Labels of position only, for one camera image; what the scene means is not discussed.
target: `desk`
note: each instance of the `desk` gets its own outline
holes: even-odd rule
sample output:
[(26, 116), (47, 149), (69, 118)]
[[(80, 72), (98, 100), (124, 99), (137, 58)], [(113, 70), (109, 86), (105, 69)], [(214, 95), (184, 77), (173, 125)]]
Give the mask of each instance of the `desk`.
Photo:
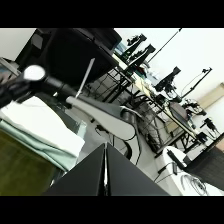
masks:
[[(186, 167), (186, 164), (183, 162), (183, 158), (186, 156), (186, 154), (180, 151), (179, 149), (168, 146), (163, 150), (162, 156), (156, 159), (156, 165), (158, 169), (161, 169), (168, 163), (173, 162), (172, 159), (167, 154), (167, 149), (171, 150), (175, 154), (175, 156)], [(165, 178), (164, 180), (158, 183), (158, 185), (164, 190), (166, 190), (170, 195), (199, 196), (199, 194), (194, 190), (194, 188), (190, 184), (188, 184), (188, 181), (185, 178), (183, 178), (183, 185), (185, 189), (182, 186), (181, 177), (184, 175), (189, 175), (189, 174), (184, 171), (181, 171), (178, 167), (177, 167), (177, 172), (178, 172), (177, 175), (173, 174), (172, 164), (167, 165), (166, 170), (161, 173), (160, 177), (156, 180), (156, 182), (170, 175), (169, 177)], [(218, 188), (207, 183), (205, 184), (205, 186), (206, 186), (208, 196), (222, 196)]]
[[(117, 94), (116, 94), (116, 95), (109, 101), (110, 103), (113, 102), (113, 100), (116, 99), (116, 98), (118, 97), (118, 95), (120, 95), (120, 94), (124, 91), (124, 89), (127, 88), (127, 87), (128, 87), (129, 85), (131, 85), (131, 83), (132, 83), (132, 81), (131, 81), (129, 78), (125, 77), (125, 75), (122, 74), (122, 70), (125, 70), (128, 66), (127, 66), (123, 61), (121, 61), (121, 59), (119, 59), (115, 54), (113, 55), (113, 58), (114, 58), (115, 60), (118, 61), (118, 63), (119, 63), (119, 68), (118, 68), (118, 70), (121, 70), (121, 72), (119, 72), (119, 71), (118, 71), (118, 72), (119, 72), (119, 74), (120, 74), (122, 77), (124, 77), (123, 81), (121, 81), (121, 82), (124, 83), (124, 80), (126, 79), (126, 80), (127, 80), (127, 83), (124, 84), (124, 86), (123, 86), (122, 88), (120, 88), (120, 90), (117, 92)], [(150, 88), (150, 86), (149, 86), (149, 89), (147, 89), (147, 88), (144, 86), (144, 80), (143, 80), (141, 77), (139, 77), (136, 73), (133, 73), (132, 78), (135, 79), (135, 83), (134, 83), (134, 85), (137, 87), (137, 89), (138, 89), (139, 91), (141, 91), (142, 93), (144, 93), (144, 95), (145, 95), (147, 98), (149, 98), (149, 99), (152, 100), (151, 94), (152, 94), (152, 93), (153, 93), (153, 94), (156, 94), (156, 92), (155, 92), (155, 90), (153, 89), (153, 87)], [(199, 131), (192, 129), (191, 127), (186, 128), (186, 127), (185, 127), (179, 120), (177, 120), (175, 117), (173, 117), (173, 115), (172, 115), (171, 111), (169, 110), (168, 106), (161, 107), (161, 106), (160, 106), (159, 104), (157, 104), (156, 102), (155, 102), (155, 104), (156, 104), (156, 106), (157, 106), (161, 111), (163, 111), (163, 112), (164, 112), (164, 113), (165, 113), (171, 120), (173, 120), (179, 127), (181, 127), (181, 128), (183, 129), (184, 132), (180, 133), (180, 135), (183, 136), (183, 134), (186, 132), (186, 133), (189, 134), (189, 136), (191, 136), (193, 139), (195, 139), (195, 140), (197, 139), (197, 138), (196, 138), (196, 135), (199, 133)], [(164, 145), (164, 146), (161, 148), (160, 152), (162, 152), (162, 150), (163, 150), (164, 147), (166, 147), (166, 146), (167, 146), (167, 145)]]

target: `black monitor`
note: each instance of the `black monitor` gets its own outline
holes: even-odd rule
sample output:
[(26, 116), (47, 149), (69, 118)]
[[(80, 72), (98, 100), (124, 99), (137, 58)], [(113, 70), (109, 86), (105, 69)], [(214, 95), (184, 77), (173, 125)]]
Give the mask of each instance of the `black monitor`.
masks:
[(187, 166), (186, 172), (224, 191), (224, 133)]

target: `microphone stand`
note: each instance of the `microphone stand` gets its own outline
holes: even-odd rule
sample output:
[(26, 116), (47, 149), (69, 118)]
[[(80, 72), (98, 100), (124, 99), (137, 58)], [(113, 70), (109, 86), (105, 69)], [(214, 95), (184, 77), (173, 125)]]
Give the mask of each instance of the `microphone stand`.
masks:
[(162, 49), (182, 30), (183, 28), (180, 28), (158, 51), (156, 54), (153, 55), (152, 58), (149, 59), (148, 63), (152, 61), (152, 59), (160, 52)]
[(209, 68), (208, 70), (207, 70), (207, 72), (205, 73), (205, 75), (201, 78), (201, 79), (199, 79), (198, 80), (198, 82), (193, 86), (193, 87), (191, 87), (190, 88), (190, 90), (187, 92), (187, 93), (185, 93), (183, 96), (181, 96), (181, 98), (183, 99), (185, 96), (187, 96), (189, 93), (191, 93), (196, 87), (197, 87), (197, 85), (210, 73), (212, 71), (212, 68)]

